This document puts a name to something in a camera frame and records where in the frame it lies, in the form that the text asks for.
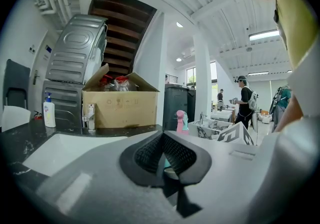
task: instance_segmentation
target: fluorescent light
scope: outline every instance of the fluorescent light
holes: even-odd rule
[[[249,73],[248,76],[257,76],[257,75],[267,75],[269,71],[266,72],[256,72],[256,73]]]
[[[251,34],[249,35],[250,41],[258,40],[262,38],[269,38],[269,37],[275,37],[279,36],[279,31],[277,29],[275,30],[269,30],[261,33]]]

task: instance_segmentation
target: plastic bag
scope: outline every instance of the plastic bag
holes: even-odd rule
[[[124,76],[117,77],[113,82],[113,89],[117,92],[134,92],[137,90],[136,84]]]

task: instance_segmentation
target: white bottle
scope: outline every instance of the white bottle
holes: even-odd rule
[[[43,103],[43,115],[44,115],[44,124],[46,127],[56,127],[55,119],[55,104],[51,102],[50,92],[46,92],[48,98],[45,99]]]

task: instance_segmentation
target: man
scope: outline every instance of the man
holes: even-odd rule
[[[216,96],[216,98],[218,100],[217,105],[216,105],[217,109],[224,106],[224,100],[223,100],[224,96],[222,95],[223,92],[224,92],[224,90],[221,89],[220,92],[218,93],[218,95]]]
[[[241,100],[235,100],[235,104],[239,104],[239,113],[236,117],[235,124],[242,122],[245,128],[248,130],[249,120],[252,117],[253,111],[249,108],[249,100],[252,95],[252,91],[246,87],[247,79],[244,75],[238,77],[238,85],[241,88]]]
[[[286,85],[282,88],[281,98],[277,102],[275,109],[274,109],[274,112],[273,112],[274,125],[272,128],[272,132],[274,132],[275,129],[277,128],[286,108],[288,107],[290,99],[291,99],[291,91],[290,91],[289,87]]]
[[[221,89],[220,92],[218,93],[218,95],[216,97],[218,99],[218,101],[224,101],[223,100],[224,96],[222,94],[223,92],[224,92],[224,89]]]

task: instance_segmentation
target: black countertop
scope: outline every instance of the black countertop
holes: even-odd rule
[[[54,134],[86,137],[131,137],[152,131],[162,131],[162,126],[104,128],[97,129],[92,133],[87,128],[72,127],[68,122],[58,121],[56,128],[48,128],[44,125],[43,120],[32,120],[29,123],[0,133],[0,148],[6,165],[15,180],[35,191],[48,176],[30,169],[22,163]]]

